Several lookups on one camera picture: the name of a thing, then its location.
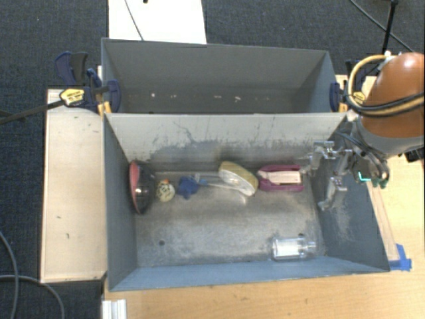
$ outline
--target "bin floor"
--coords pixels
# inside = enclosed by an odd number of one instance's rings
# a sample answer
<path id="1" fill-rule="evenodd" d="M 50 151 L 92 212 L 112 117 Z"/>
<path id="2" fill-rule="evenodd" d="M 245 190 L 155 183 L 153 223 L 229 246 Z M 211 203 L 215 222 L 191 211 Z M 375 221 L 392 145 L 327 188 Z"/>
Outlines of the bin floor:
<path id="1" fill-rule="evenodd" d="M 177 186 L 185 173 L 157 173 Z M 139 267 L 263 261 L 272 256 L 272 239 L 303 233 L 325 247 L 310 182 L 299 193 L 258 190 L 252 197 L 235 190 L 199 187 L 189 200 L 176 195 L 155 200 L 135 216 Z"/>

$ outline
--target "dark carpet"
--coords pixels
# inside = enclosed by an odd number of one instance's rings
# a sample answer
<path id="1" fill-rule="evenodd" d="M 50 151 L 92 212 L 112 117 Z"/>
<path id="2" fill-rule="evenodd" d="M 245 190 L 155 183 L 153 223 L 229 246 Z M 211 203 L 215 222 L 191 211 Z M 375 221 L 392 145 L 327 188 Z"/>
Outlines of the dark carpet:
<path id="1" fill-rule="evenodd" d="M 386 25 L 389 0 L 355 0 Z M 393 32 L 424 52 L 425 0 L 400 0 Z M 381 51 L 384 33 L 348 0 L 203 0 L 209 43 L 322 49 L 336 73 L 345 60 Z M 53 60 L 63 51 L 87 51 L 100 64 L 108 35 L 108 0 L 0 0 L 0 110 L 19 112 L 44 103 L 61 84 Z M 389 49 L 405 49 L 390 40 Z M 38 277 L 43 202 L 44 116 L 0 126 L 0 231 L 15 252 L 19 272 Z M 0 274 L 12 274 L 0 245 Z M 100 282 L 54 285 L 67 318 L 100 316 Z M 0 282 L 0 318 L 9 318 L 13 283 Z M 16 318 L 59 318 L 44 289 L 21 284 Z"/>

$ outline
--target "clear plastic piece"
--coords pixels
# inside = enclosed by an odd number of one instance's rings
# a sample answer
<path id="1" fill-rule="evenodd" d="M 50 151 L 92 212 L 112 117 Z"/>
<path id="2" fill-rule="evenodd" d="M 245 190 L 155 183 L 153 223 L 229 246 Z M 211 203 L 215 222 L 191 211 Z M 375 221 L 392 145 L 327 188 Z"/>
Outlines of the clear plastic piece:
<path id="1" fill-rule="evenodd" d="M 316 254 L 316 244 L 313 241 L 307 242 L 302 234 L 290 239 L 275 237 L 272 254 L 277 261 L 312 258 Z"/>

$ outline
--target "white paper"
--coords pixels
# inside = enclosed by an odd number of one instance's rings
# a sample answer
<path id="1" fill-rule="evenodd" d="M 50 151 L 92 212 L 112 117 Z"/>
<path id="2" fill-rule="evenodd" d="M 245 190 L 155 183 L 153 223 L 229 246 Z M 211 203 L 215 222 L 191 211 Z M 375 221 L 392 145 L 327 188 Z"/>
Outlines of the white paper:
<path id="1" fill-rule="evenodd" d="M 145 41 L 206 44 L 201 0 L 127 0 Z M 109 37 L 140 40 L 124 0 L 109 0 Z"/>

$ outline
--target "gray bin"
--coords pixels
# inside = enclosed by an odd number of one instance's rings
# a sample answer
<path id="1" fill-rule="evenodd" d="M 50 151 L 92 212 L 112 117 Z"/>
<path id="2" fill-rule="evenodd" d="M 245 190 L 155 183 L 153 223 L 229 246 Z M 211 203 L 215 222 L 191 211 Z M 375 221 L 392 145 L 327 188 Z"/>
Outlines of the gray bin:
<path id="1" fill-rule="evenodd" d="M 104 122 L 111 290 L 259 282 L 388 271 L 364 185 L 345 178 L 344 206 L 320 212 L 333 161 L 322 160 L 300 193 L 201 187 L 190 200 L 155 201 L 137 215 L 128 163 L 159 178 L 216 171 L 230 160 L 256 172 L 307 164 L 343 115 L 328 113 L 335 76 L 324 51 L 137 41 L 102 42 L 104 80 L 117 78 L 121 112 Z M 303 233 L 313 259 L 276 262 L 274 237 Z"/>

